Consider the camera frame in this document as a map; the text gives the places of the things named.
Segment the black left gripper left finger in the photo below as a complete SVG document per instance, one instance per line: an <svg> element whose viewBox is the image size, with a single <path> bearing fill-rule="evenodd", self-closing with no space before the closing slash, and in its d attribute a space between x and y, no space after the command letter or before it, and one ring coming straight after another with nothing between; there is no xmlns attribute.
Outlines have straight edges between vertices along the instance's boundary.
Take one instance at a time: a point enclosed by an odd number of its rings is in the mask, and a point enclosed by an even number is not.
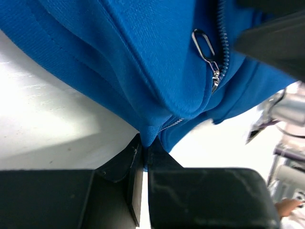
<svg viewBox="0 0 305 229"><path fill-rule="evenodd" d="M3 170L3 229L134 229L140 224L139 135L97 169Z"/></svg>

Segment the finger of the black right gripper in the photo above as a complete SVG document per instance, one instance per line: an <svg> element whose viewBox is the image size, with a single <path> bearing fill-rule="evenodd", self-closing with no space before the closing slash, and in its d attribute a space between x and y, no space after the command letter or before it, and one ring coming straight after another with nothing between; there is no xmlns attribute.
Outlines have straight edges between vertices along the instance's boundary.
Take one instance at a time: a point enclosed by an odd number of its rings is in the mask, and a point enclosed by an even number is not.
<svg viewBox="0 0 305 229"><path fill-rule="evenodd" d="M237 0L240 6L255 8L275 16L305 12L305 0Z"/></svg>
<svg viewBox="0 0 305 229"><path fill-rule="evenodd" d="M305 13L295 12L244 31L234 49L305 81Z"/></svg>

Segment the blue zip-up jacket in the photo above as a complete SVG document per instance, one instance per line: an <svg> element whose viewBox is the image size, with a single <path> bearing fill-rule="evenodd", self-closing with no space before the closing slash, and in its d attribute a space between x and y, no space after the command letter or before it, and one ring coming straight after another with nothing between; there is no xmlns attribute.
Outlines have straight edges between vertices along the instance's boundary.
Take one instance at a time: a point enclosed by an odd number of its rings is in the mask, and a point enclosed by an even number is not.
<svg viewBox="0 0 305 229"><path fill-rule="evenodd" d="M294 82L233 50L270 16L234 0L3 0L1 30L45 70L166 151L195 126L257 106ZM192 40L203 30L220 83Z"/></svg>

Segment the silver zipper pull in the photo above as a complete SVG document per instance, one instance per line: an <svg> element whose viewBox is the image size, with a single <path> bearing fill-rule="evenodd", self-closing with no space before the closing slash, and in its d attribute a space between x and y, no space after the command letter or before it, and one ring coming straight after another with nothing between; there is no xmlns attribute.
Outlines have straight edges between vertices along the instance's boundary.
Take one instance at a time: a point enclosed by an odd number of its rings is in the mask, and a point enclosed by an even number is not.
<svg viewBox="0 0 305 229"><path fill-rule="evenodd" d="M212 94L216 91L220 83L220 69L215 61L215 51L207 34L200 29L194 29L192 32L192 40L197 51L203 61L205 61L212 71Z"/></svg>

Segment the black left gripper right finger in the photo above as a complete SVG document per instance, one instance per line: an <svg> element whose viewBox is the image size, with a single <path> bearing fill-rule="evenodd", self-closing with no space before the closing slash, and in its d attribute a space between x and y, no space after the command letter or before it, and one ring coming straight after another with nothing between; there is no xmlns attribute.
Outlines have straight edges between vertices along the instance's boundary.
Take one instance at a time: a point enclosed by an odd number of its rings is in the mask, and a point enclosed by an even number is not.
<svg viewBox="0 0 305 229"><path fill-rule="evenodd" d="M184 168L156 138L147 149L153 229L278 229L264 179L248 168Z"/></svg>

